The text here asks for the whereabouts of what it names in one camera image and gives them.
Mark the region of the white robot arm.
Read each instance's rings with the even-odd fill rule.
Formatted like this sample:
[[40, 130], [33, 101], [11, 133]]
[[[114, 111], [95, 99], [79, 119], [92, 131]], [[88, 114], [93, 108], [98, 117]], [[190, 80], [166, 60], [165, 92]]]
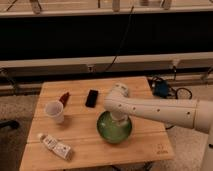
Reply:
[[135, 99], [125, 84], [116, 83], [104, 99], [113, 119], [127, 116], [194, 129], [208, 135], [200, 171], [213, 171], [213, 101], [189, 99]]

